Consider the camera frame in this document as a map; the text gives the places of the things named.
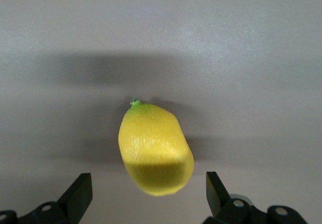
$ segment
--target metal bolt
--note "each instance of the metal bolt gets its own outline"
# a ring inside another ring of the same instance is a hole
[[[275,208],[275,211],[279,215],[288,215],[288,212],[284,208],[282,208],[282,207],[276,207]]]
[[[244,203],[241,201],[241,200],[234,200],[233,201],[233,204],[236,206],[236,207],[244,207]]]
[[[2,214],[2,215],[0,215],[0,221],[4,220],[4,219],[6,219],[6,218],[7,218],[7,215],[6,215],[6,214]]]
[[[51,205],[46,205],[44,207],[41,208],[42,211],[47,211],[51,208]]]

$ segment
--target gray wall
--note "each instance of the gray wall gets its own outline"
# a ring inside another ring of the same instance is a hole
[[[0,209],[91,172],[81,223],[201,223],[205,173],[322,219],[322,0],[0,0]],[[150,197],[122,165],[131,98],[172,111],[196,168]]]

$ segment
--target screw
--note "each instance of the screw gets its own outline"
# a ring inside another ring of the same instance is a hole
[[[233,204],[236,206],[236,207],[244,207],[244,203],[241,201],[241,200],[234,200],[233,201]]]
[[[4,220],[4,219],[6,219],[6,218],[7,218],[7,215],[6,215],[6,214],[2,214],[2,215],[0,215],[0,221]]]
[[[276,207],[275,208],[275,211],[279,215],[288,215],[288,212],[284,208],[282,208],[282,207]]]
[[[44,207],[41,208],[42,211],[47,211],[51,208],[51,205],[46,205]]]

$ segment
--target yellow lemon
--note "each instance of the yellow lemon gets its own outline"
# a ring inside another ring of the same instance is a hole
[[[125,168],[145,193],[176,193],[189,181],[194,160],[176,117],[137,99],[124,115],[119,147]]]

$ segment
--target lemon stem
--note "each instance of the lemon stem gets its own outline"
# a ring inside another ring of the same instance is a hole
[[[138,100],[138,99],[136,99],[136,98],[134,98],[134,99],[130,102],[131,107],[133,107],[133,106],[137,106],[137,105],[139,105],[139,104],[141,104],[141,101],[140,101],[140,100]]]

